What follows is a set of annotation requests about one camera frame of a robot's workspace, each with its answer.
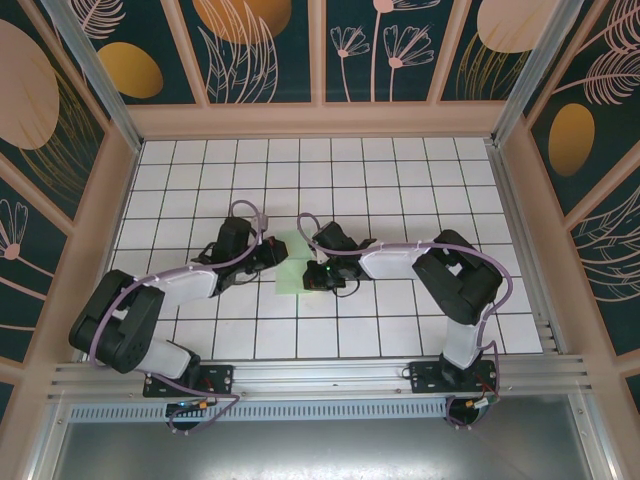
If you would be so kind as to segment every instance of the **black mounting plate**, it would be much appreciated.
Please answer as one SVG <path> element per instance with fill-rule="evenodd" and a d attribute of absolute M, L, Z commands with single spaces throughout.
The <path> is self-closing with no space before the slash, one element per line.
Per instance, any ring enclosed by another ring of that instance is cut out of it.
<path fill-rule="evenodd" d="M 480 360 L 474 369 L 473 375 L 469 375 L 469 378 L 461 383 L 458 388 L 451 385 L 442 376 L 438 360 L 411 362 L 407 368 L 408 374 L 405 373 L 404 376 L 407 380 L 410 380 L 413 393 L 482 392 L 482 383 L 478 381 L 476 375 L 480 375 L 491 388 L 496 388 L 496 366 L 492 360 Z"/>
<path fill-rule="evenodd" d="M 201 365 L 200 382 L 194 389 L 211 393 L 231 393 L 232 386 L 233 365 Z M 145 377 L 142 396 L 145 398 L 204 397 L 204 395 L 191 395 L 177 390 L 154 377 Z"/>

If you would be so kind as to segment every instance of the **purple cable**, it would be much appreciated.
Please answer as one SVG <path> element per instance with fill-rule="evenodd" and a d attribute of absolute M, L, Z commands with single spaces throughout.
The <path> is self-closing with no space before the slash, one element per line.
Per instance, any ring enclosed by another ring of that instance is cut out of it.
<path fill-rule="evenodd" d="M 136 288 L 138 288 L 140 285 L 143 285 L 147 282 L 150 281 L 159 281 L 159 280 L 167 280 L 172 278 L 174 275 L 176 274 L 182 274 L 185 272 L 209 272 L 211 270 L 217 269 L 217 268 L 225 268 L 225 267 L 230 267 L 232 265 L 235 265 L 236 263 L 241 262 L 242 260 L 244 260 L 245 258 L 247 258 L 249 255 L 251 255 L 251 253 L 255 250 L 255 248 L 259 245 L 259 243 L 262 240 L 262 231 L 263 231 L 263 224 L 262 224 L 262 215 L 260 214 L 260 212 L 258 211 L 258 208 L 251 202 L 248 202 L 246 200 L 236 200 L 235 202 L 233 202 L 231 204 L 231 206 L 229 207 L 229 214 L 233 215 L 233 209 L 236 205 L 239 204 L 244 204 L 244 205 L 248 205 L 254 212 L 254 216 L 257 219 L 258 225 L 257 225 L 257 229 L 256 231 L 258 232 L 254 238 L 253 243 L 251 244 L 251 246 L 249 246 L 249 248 L 247 248 L 247 250 L 245 250 L 241 255 L 237 256 L 236 258 L 234 258 L 233 260 L 229 260 L 228 262 L 223 262 L 223 263 L 218 263 L 218 264 L 213 264 L 213 265 L 202 265 L 202 266 L 198 266 L 198 267 L 194 267 L 194 266 L 185 266 L 185 267 L 180 267 L 180 268 L 174 268 L 172 270 L 167 270 L 165 272 L 160 272 L 158 274 L 155 275 L 150 275 L 148 277 L 144 277 L 141 280 L 136 280 L 135 282 L 133 282 L 131 285 L 129 285 L 127 288 L 125 288 L 117 297 L 116 299 L 113 301 L 113 303 L 109 306 L 109 308 L 107 309 L 107 311 L 105 312 L 104 316 L 102 317 L 102 319 L 100 320 L 100 323 L 98 324 L 98 328 L 96 329 L 96 333 L 93 336 L 93 340 L 91 341 L 91 347 L 89 348 L 89 361 L 91 362 L 91 364 L 94 367 L 97 368 L 102 368 L 105 367 L 104 365 L 99 365 L 97 360 L 96 360 L 96 351 L 98 349 L 98 343 L 100 342 L 100 337 L 102 336 L 102 333 L 104 332 L 104 329 L 107 326 L 107 323 L 109 322 L 109 320 L 111 320 L 111 316 L 113 315 L 113 313 L 116 311 L 116 309 L 118 308 L 118 306 L 122 303 L 122 301 L 127 297 L 127 295 L 129 295 L 131 292 L 133 292 Z M 162 375 L 155 375 L 153 374 L 153 376 L 155 378 L 157 378 L 158 380 L 166 383 L 167 385 L 170 385 L 171 387 L 180 390 L 182 392 L 185 393 L 189 393 L 191 395 L 198 395 L 198 396 L 204 396 L 204 397 L 208 397 L 208 398 L 231 398 L 233 399 L 233 402 L 231 402 L 229 405 L 227 405 L 225 408 L 223 408 L 220 412 L 218 412 L 218 414 L 216 414 L 212 419 L 207 420 L 206 422 L 203 422 L 202 424 L 199 424 L 197 427 L 192 428 L 190 431 L 194 432 L 194 430 L 201 430 L 209 425 L 211 425 L 213 422 L 215 422 L 218 418 L 220 418 L 222 415 L 224 415 L 226 413 L 227 410 L 229 410 L 231 407 L 233 407 L 236 403 L 238 403 L 238 401 L 240 400 L 240 397 L 238 395 L 233 395 L 233 394 L 218 394 L 218 393 L 211 393 L 211 392 L 205 392 L 205 391 L 199 391 L 199 390 L 193 390 L 190 388 L 186 388 L 183 387 L 182 385 L 162 376 Z M 179 413 L 183 412 L 183 410 L 178 410 L 176 412 L 174 412 L 174 414 L 170 417 L 169 419 L 169 425 L 172 428 L 173 433 L 177 433 L 180 432 L 180 430 L 177 430 L 175 427 L 173 427 L 173 419 L 175 418 L 176 415 L 178 415 Z"/>
<path fill-rule="evenodd" d="M 474 255 L 486 262 L 489 262 L 491 265 L 496 267 L 496 269 L 502 274 L 502 276 L 507 281 L 507 291 L 500 300 L 495 302 L 491 308 L 488 308 L 487 310 L 485 310 L 484 314 L 482 315 L 482 320 L 480 321 L 480 328 L 478 330 L 478 339 L 476 342 L 476 346 L 480 349 L 481 352 L 484 352 L 485 350 L 489 350 L 492 347 L 494 349 L 494 358 L 495 358 L 495 365 L 496 365 L 495 391 L 496 393 L 498 392 L 498 390 L 500 389 L 500 366 L 498 363 L 498 345 L 496 344 L 495 340 L 492 340 L 488 345 L 483 347 L 482 336 L 484 335 L 484 330 L 487 325 L 487 321 L 489 320 L 491 315 L 493 315 L 502 305 L 504 305 L 507 302 L 507 300 L 509 300 L 511 293 L 513 292 L 513 279 L 511 278 L 511 275 L 509 274 L 508 270 L 500 262 L 498 262 L 495 258 L 490 257 L 485 253 L 479 252 L 474 248 L 467 248 L 460 245 L 449 245 L 446 243 L 433 243 L 433 242 L 383 243 L 378 247 L 369 247 L 361 250 L 349 250 L 349 251 L 332 250 L 330 248 L 325 248 L 318 245 L 316 242 L 313 241 L 313 239 L 309 238 L 307 234 L 304 233 L 304 230 L 302 229 L 302 224 L 301 224 L 301 221 L 303 218 L 310 218 L 311 220 L 313 220 L 314 223 L 316 224 L 316 228 L 320 230 L 320 222 L 313 214 L 308 212 L 301 213 L 300 215 L 298 215 L 297 224 L 298 224 L 298 232 L 300 232 L 300 235 L 302 235 L 302 238 L 304 238 L 304 240 L 314 249 L 324 252 L 328 255 L 351 256 L 351 255 L 365 255 L 367 253 L 379 252 L 381 250 L 392 250 L 392 249 L 406 250 L 406 249 L 420 249 L 420 248 L 441 248 L 441 249 L 455 250 L 458 252 Z M 455 395 L 447 399 L 447 405 L 445 410 L 445 420 L 449 425 L 453 427 L 455 427 L 456 425 L 466 426 L 464 423 L 451 417 L 451 415 L 449 414 L 449 411 L 451 409 L 451 404 L 455 399 L 456 399 Z"/>

